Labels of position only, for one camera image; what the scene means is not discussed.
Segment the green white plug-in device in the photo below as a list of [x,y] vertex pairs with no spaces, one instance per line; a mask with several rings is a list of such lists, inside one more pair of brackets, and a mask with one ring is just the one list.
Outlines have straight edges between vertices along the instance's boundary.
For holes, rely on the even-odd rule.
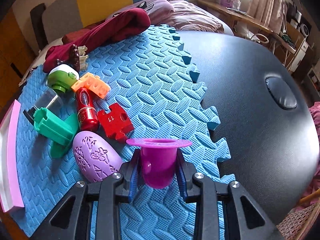
[[53,68],[47,77],[47,86],[57,93],[65,93],[79,80],[79,73],[67,64]]

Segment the red metallic cylinder tube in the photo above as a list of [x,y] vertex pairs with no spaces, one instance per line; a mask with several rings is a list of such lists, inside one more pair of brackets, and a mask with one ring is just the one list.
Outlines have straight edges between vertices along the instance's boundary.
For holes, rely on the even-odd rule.
[[100,122],[93,105],[92,92],[86,87],[79,88],[75,93],[75,99],[80,130],[96,132],[100,127]]

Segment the purple embossed oval case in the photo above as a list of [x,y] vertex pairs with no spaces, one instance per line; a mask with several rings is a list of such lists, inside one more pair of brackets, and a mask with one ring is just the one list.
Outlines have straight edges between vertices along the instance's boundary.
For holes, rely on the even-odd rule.
[[82,175],[91,183],[118,172],[123,161],[101,136],[81,131],[73,139],[73,154]]

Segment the wooden side shelf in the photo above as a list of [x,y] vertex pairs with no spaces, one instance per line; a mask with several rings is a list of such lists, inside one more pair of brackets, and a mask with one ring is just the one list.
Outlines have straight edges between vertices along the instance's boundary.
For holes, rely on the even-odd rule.
[[235,9],[223,7],[222,5],[214,2],[196,0],[196,3],[203,9],[210,9],[224,16],[226,18],[225,22],[238,36],[243,36],[239,31],[236,31],[235,28],[235,26],[239,23],[243,23],[246,24],[247,27],[257,29],[258,32],[254,34],[254,36],[263,39],[260,43],[266,44],[266,41],[268,41],[268,44],[272,50],[275,50],[277,46],[281,46],[285,50],[285,53],[290,53],[291,55],[295,56],[304,43],[304,39],[301,37],[301,35],[297,34],[297,38],[293,43],[294,46],[292,47],[289,43],[285,42],[281,36],[273,32],[271,29],[263,26],[262,23],[251,16],[241,14]]

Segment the green plastic tube piece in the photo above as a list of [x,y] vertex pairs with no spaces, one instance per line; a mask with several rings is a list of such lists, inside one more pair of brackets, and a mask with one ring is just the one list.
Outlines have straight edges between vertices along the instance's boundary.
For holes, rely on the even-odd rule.
[[50,148],[51,157],[62,158],[69,151],[79,131],[78,117],[74,113],[62,120],[49,109],[42,107],[34,113],[34,129],[53,141]]

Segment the pink white tray box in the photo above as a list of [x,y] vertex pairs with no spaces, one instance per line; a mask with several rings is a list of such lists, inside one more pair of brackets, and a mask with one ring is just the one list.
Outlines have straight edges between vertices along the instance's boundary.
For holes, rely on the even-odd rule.
[[16,166],[16,137],[21,104],[15,100],[1,122],[1,207],[3,212],[23,208]]

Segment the multicolour sofa backrest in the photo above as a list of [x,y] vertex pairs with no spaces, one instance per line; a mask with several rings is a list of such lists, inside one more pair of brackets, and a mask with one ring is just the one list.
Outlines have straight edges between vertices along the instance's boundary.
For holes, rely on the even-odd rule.
[[16,0],[10,10],[34,53],[141,0]]

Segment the blue foam puzzle mat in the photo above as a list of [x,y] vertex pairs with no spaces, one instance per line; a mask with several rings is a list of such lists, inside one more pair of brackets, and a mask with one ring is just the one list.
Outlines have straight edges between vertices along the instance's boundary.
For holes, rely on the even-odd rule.
[[[111,88],[106,98],[96,101],[96,109],[119,104],[135,128],[131,137],[188,139],[192,145],[182,153],[197,171],[222,183],[234,180],[233,174],[219,174],[217,163],[231,157],[227,141],[210,138],[220,123],[217,110],[201,107],[207,87],[198,81],[197,66],[173,28],[151,26],[137,36],[95,49],[89,54],[88,71]],[[23,114],[19,116],[16,164],[24,208],[11,215],[27,236],[82,179],[73,153],[54,160],[51,144]],[[122,237],[192,239],[195,211],[195,204],[183,202],[175,181],[161,190],[142,186],[131,204],[120,207]]]

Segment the dark brown pumpkin lid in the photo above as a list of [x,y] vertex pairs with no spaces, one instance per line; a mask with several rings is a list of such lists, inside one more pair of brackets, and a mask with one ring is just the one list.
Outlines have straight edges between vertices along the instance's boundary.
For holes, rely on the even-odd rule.
[[76,46],[72,45],[69,49],[67,60],[57,60],[57,66],[61,64],[66,64],[72,67],[77,72],[86,71],[88,68],[88,63],[86,62],[89,56],[86,54],[86,46]]

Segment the magenta plastic funnel cup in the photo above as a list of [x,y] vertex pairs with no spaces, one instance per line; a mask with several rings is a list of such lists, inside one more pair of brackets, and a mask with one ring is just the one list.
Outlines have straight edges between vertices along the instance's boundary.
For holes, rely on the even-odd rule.
[[131,138],[126,143],[139,147],[143,180],[154,189],[170,185],[178,149],[192,145],[190,140],[169,138]]

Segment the maroon red cloth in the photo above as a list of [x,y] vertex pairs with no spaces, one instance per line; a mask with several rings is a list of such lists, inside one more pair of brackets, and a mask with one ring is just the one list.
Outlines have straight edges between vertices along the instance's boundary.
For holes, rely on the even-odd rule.
[[91,29],[77,40],[51,47],[46,54],[43,71],[50,72],[56,67],[57,60],[69,59],[69,50],[73,45],[77,47],[86,46],[87,52],[91,52],[105,43],[115,43],[128,37],[144,32],[151,25],[150,18],[145,10],[133,8],[121,12],[104,23]]

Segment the pink curtain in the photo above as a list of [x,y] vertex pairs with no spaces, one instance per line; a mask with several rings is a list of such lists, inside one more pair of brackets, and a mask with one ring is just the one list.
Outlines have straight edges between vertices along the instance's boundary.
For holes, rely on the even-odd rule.
[[261,22],[264,27],[280,34],[285,28],[286,12],[285,0],[251,0],[247,14]]

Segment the red puzzle block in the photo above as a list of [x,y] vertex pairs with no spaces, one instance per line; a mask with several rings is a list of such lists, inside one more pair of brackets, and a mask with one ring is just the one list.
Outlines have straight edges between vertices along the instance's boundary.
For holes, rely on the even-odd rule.
[[120,104],[114,103],[109,107],[109,112],[100,110],[97,113],[98,120],[108,137],[108,139],[116,140],[119,143],[127,141],[127,134],[135,128],[129,119],[126,111]]

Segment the pink striped blanket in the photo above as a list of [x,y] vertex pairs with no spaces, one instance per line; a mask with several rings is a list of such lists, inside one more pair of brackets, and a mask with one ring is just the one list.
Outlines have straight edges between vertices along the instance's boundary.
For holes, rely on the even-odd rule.
[[181,31],[207,31],[224,34],[223,24],[211,13],[185,0],[169,0],[174,12],[167,25]]

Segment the pink storage box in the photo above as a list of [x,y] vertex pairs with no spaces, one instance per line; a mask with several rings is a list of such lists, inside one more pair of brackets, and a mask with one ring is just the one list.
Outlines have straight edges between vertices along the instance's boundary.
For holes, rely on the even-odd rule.
[[241,2],[239,0],[216,0],[216,2],[224,7],[239,10]]

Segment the pink cat pillow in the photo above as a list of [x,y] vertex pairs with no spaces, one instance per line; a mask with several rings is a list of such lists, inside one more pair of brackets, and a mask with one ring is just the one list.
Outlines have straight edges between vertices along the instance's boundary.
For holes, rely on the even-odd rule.
[[128,5],[127,7],[123,7],[118,11],[113,12],[109,15],[106,20],[109,20],[121,12],[133,9],[140,8],[145,10],[148,14],[152,25],[160,25],[164,23],[164,21],[171,17],[175,11],[172,4],[167,0],[141,0],[139,2],[133,3],[132,5]]

